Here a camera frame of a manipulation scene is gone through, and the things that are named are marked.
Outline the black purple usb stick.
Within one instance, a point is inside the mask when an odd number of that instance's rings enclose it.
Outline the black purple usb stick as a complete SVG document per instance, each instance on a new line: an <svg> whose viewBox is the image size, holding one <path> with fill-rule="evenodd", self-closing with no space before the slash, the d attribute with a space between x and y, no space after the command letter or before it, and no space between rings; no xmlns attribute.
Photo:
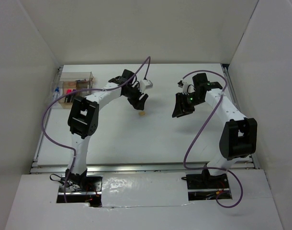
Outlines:
<svg viewBox="0 0 292 230"><path fill-rule="evenodd" d="M76 89L73 89L72 90L72 95L71 95L71 101L73 100L73 98L75 97L75 95L76 95Z"/></svg>

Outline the clear plastic organizer box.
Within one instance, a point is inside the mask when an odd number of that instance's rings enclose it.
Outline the clear plastic organizer box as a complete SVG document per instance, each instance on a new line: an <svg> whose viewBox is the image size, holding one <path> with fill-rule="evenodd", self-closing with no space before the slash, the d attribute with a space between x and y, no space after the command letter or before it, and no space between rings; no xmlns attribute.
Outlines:
<svg viewBox="0 0 292 230"><path fill-rule="evenodd" d="M53 109L70 109L76 95L87 96L91 91L73 93L81 89L90 89L95 85L95 78L91 72L59 72L56 74L50 86L50 93L46 99L46 104L51 104L54 100L61 96L64 98L57 101Z"/></svg>

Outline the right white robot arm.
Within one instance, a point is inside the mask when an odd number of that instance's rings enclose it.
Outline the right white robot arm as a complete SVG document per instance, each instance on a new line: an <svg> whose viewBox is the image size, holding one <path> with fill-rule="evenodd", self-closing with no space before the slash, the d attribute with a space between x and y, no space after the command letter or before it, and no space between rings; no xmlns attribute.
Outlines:
<svg viewBox="0 0 292 230"><path fill-rule="evenodd" d="M242 114L225 96L226 86L210 82L206 73L198 72L192 78L193 89L184 80L178 82L182 91L176 94L173 118L190 115L202 103L211 106L209 117L218 115L224 128L219 140L219 153L202 169L196 181L207 188L214 187L226 178L226 171L241 158L256 151L257 121Z"/></svg>

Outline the white tape sheet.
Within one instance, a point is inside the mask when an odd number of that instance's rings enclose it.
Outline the white tape sheet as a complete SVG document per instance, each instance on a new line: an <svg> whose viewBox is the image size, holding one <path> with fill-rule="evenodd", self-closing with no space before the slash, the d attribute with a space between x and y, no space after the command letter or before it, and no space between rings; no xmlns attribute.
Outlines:
<svg viewBox="0 0 292 230"><path fill-rule="evenodd" d="M111 173L103 176L103 207L173 207L189 203L183 172Z"/></svg>

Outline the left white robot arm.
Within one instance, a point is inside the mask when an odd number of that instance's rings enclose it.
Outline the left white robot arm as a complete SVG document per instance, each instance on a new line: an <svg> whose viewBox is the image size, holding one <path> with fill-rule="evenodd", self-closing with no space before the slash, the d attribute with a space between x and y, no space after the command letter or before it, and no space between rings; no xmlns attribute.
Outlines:
<svg viewBox="0 0 292 230"><path fill-rule="evenodd" d="M65 180L76 191L87 187L86 158L90 137L98 128L99 112L111 101L124 96L135 110L144 110L147 89L153 83L146 78L134 82L134 73L125 69L121 76L112 78L100 91L86 96L75 97L67 124L70 128L73 156L66 169Z"/></svg>

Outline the pink highlighter black cap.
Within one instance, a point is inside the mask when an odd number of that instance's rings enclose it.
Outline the pink highlighter black cap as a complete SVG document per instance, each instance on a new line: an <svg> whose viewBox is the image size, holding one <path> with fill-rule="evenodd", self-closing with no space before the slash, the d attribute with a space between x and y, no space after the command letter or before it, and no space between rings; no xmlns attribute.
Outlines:
<svg viewBox="0 0 292 230"><path fill-rule="evenodd" d="M64 103L71 102L71 93L72 93L72 89L67 89Z"/></svg>

